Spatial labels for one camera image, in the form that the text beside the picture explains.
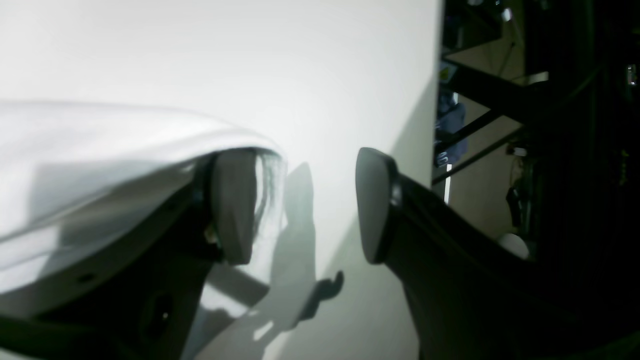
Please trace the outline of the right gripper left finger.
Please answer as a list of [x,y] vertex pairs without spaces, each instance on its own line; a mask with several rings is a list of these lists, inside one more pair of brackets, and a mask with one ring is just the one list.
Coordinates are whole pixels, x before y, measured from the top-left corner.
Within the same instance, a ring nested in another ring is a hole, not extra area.
[[42,219],[55,246],[1,296],[1,348],[42,360],[178,360],[214,264],[246,265],[258,148],[208,153]]

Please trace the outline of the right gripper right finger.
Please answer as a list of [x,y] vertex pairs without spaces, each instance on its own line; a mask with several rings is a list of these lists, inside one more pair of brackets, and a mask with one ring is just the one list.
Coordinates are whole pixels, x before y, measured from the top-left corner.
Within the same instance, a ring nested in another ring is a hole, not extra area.
[[393,157],[358,152],[361,246],[400,280],[420,360],[637,360],[639,324],[560,307],[539,266],[488,239]]

